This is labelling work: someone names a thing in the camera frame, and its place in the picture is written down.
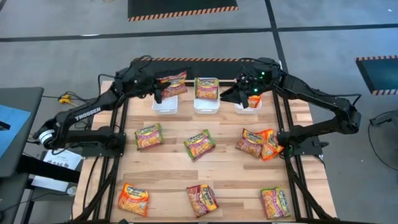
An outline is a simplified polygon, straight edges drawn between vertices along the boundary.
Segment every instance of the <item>instant noodle package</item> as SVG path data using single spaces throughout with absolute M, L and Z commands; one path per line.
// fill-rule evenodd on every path
M 216 143 L 211 138 L 209 131 L 206 129 L 200 134 L 190 137 L 184 142 L 187 148 L 188 155 L 192 161 L 197 160 L 207 152 L 210 152 L 216 146 Z
M 137 150 L 163 144 L 164 141 L 160 124 L 142 128 L 134 134 L 136 135 Z
M 219 207 L 214 191 L 206 184 L 187 187 L 187 193 L 196 217 L 206 215 Z
M 268 219 L 290 216 L 289 206 L 282 187 L 262 189 L 261 202 Z
M 149 195 L 146 190 L 125 183 L 119 196 L 118 207 L 146 217 L 148 202 Z
M 243 129 L 242 139 L 236 144 L 235 148 L 259 157 L 263 144 L 264 137 Z
M 196 78 L 195 97 L 216 100 L 218 98 L 217 78 Z
M 262 136 L 265 140 L 261 151 L 261 159 L 263 161 L 272 159 L 283 150 L 283 147 L 280 146 L 278 140 L 276 140 L 273 129 L 267 129 L 255 134 Z
M 184 71 L 178 75 L 171 75 L 164 78 L 159 78 L 161 83 L 170 82 L 170 85 L 162 91 L 162 98 L 168 98 L 176 96 L 182 93 L 186 93 L 187 87 L 185 86 L 185 79 L 187 78 L 187 71 Z

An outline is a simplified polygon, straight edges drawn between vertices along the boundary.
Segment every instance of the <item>white container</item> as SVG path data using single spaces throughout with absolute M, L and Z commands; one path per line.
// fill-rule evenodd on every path
M 196 82 L 193 84 L 193 89 L 196 89 Z M 201 99 L 195 98 L 195 94 L 193 94 L 193 107 L 195 112 L 198 114 L 215 114 L 220 108 L 220 83 L 218 83 L 218 97 L 216 100 L 209 100 L 209 99 Z
M 234 110 L 235 113 L 237 114 L 258 114 L 262 107 L 262 101 L 260 100 L 259 104 L 257 105 L 257 108 L 245 108 L 243 109 L 242 104 L 236 104 L 234 105 Z
M 163 99 L 161 104 L 156 103 L 154 98 L 152 109 L 157 115 L 176 114 L 178 111 L 178 96 Z

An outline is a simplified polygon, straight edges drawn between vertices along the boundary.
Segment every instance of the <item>black mat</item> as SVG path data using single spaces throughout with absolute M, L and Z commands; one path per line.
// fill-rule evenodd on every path
M 228 86 L 242 70 L 242 63 L 249 67 L 251 62 L 239 62 L 238 58 L 154 58 L 146 68 L 156 77 L 165 77 L 165 70 L 187 70 L 187 85 L 193 85 L 195 78 L 218 78 L 220 85 Z
M 236 0 L 129 0 L 129 21 L 238 10 Z
M 15 174 L 30 129 L 36 117 L 43 91 L 44 89 L 41 87 L 0 88 L 0 105 L 30 112 L 28 120 L 0 158 L 0 177 L 9 177 Z
M 398 92 L 398 58 L 393 56 L 360 57 L 356 64 L 373 95 Z

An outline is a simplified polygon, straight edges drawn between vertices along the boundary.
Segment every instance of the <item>noodle package in bin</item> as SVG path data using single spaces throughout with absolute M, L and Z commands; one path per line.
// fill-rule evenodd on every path
M 146 217 L 148 202 L 149 195 L 146 190 L 139 189 L 134 185 L 125 183 L 119 196 L 118 207 Z
M 259 157 L 263 144 L 263 136 L 252 133 L 247 129 L 243 129 L 242 139 L 236 144 L 235 148 Z
M 272 159 L 276 155 L 278 155 L 282 150 L 283 147 L 279 145 L 276 136 L 274 135 L 273 129 L 267 129 L 261 131 L 259 133 L 255 133 L 262 136 L 265 141 L 261 151 L 261 159 L 266 161 L 268 159 Z
M 187 193 L 196 217 L 206 215 L 219 207 L 214 191 L 206 184 L 187 187 Z
M 198 158 L 210 152 L 216 147 L 216 143 L 211 138 L 209 130 L 204 130 L 200 134 L 190 137 L 184 142 L 187 148 L 188 155 L 192 161 L 196 161 Z
M 154 124 L 142 128 L 134 133 L 136 135 L 137 150 L 163 144 L 162 127 Z
M 268 219 L 290 216 L 286 195 L 282 187 L 261 190 L 261 202 Z
M 218 84 L 219 83 L 217 78 L 196 78 L 195 79 L 196 98 L 217 100 Z

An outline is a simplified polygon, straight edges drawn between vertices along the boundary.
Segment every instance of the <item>black equipment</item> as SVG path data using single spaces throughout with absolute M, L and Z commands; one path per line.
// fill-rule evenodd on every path
M 333 132 L 354 134 L 358 132 L 361 114 L 346 98 L 329 95 L 309 87 L 303 80 L 284 72 L 273 59 L 250 58 L 248 60 L 253 60 L 252 67 L 247 68 L 243 65 L 243 73 L 240 74 L 231 88 L 221 93 L 221 101 L 242 103 L 243 107 L 247 108 L 249 96 L 260 95 L 273 90 L 279 96 L 288 100 L 300 99 L 336 114 L 333 119 L 328 121 L 306 127 L 295 125 L 290 131 L 279 132 L 277 140 L 281 146 L 285 148 L 289 146 L 300 147 L 300 143 L 307 138 L 322 134 Z
M 10 130 L 10 128 L 11 126 L 9 124 L 0 121 L 0 131 Z
M 54 118 L 46 121 L 34 133 L 33 138 L 38 139 L 44 148 L 53 150 L 74 142 L 99 142 L 106 151 L 115 151 L 115 153 L 98 154 L 98 156 L 120 156 L 120 152 L 116 150 L 124 145 L 123 133 L 116 134 L 109 126 L 100 127 L 96 131 L 69 131 L 69 128 L 76 122 L 101 111 L 119 108 L 126 98 L 145 98 L 148 94 L 154 94 L 156 102 L 161 103 L 161 93 L 170 83 L 160 83 L 153 75 L 147 73 L 144 68 L 149 63 L 150 61 L 133 60 L 128 68 L 116 72 L 108 91 L 84 105 L 59 112 Z
M 149 60 L 142 60 L 144 57 L 149 57 Z M 249 96 L 260 95 L 261 93 L 272 90 L 283 98 L 307 101 L 331 110 L 336 114 L 336 116 L 329 121 L 306 127 L 296 125 L 293 126 L 290 131 L 281 131 L 277 135 L 279 144 L 285 147 L 284 156 L 287 159 L 288 175 L 297 184 L 304 198 L 308 200 L 311 207 L 320 218 L 319 220 L 301 218 L 297 221 L 305 223 L 357 223 L 344 222 L 337 218 L 333 218 L 317 204 L 316 200 L 300 180 L 296 171 L 294 171 L 289 157 L 291 156 L 292 150 L 288 149 L 293 148 L 294 150 L 300 147 L 300 143 L 312 136 L 319 136 L 332 132 L 339 132 L 342 134 L 357 133 L 361 114 L 356 111 L 354 104 L 359 99 L 360 95 L 355 102 L 351 104 L 347 99 L 339 98 L 341 95 L 329 95 L 309 87 L 301 79 L 289 75 L 280 69 L 280 65 L 273 59 L 242 58 L 241 60 L 251 61 L 251 63 L 242 63 L 242 73 L 230 89 L 221 93 L 220 97 L 222 101 L 242 103 L 243 107 L 247 108 Z M 120 154 L 118 150 L 120 150 L 120 148 L 124 149 L 125 136 L 123 133 L 115 134 L 113 129 L 109 126 L 101 127 L 97 131 L 69 131 L 69 128 L 81 119 L 104 110 L 119 108 L 125 102 L 125 99 L 128 98 L 144 98 L 147 94 L 154 94 L 156 102 L 161 103 L 161 92 L 167 88 L 170 83 L 160 83 L 151 73 L 144 71 L 144 68 L 146 68 L 151 61 L 152 58 L 150 56 L 143 56 L 133 60 L 128 68 L 116 72 L 114 81 L 108 91 L 84 105 L 58 113 L 54 118 L 46 121 L 44 125 L 34 133 L 34 139 L 38 139 L 46 149 L 58 149 L 74 142 L 100 142 L 105 151 L 115 153 L 107 155 L 101 153 L 96 154 L 95 149 L 98 150 L 98 148 L 93 148 L 91 150 L 94 151 L 92 153 L 95 154 L 95 156 L 122 156 L 123 154 Z M 101 200 L 106 188 L 111 182 L 113 185 L 116 184 L 116 174 L 119 163 L 118 160 L 116 161 L 117 162 L 114 162 L 107 178 L 105 178 L 102 185 L 100 185 L 92 201 L 83 210 L 83 213 L 74 220 L 70 220 L 69 223 L 109 223 L 109 217 L 90 221 L 87 221 L 87 219 L 94 210 L 96 204 Z M 110 197 L 110 199 L 111 200 L 108 199 L 108 203 L 112 202 L 113 196 Z M 127 221 L 121 220 L 119 223 L 127 223 Z

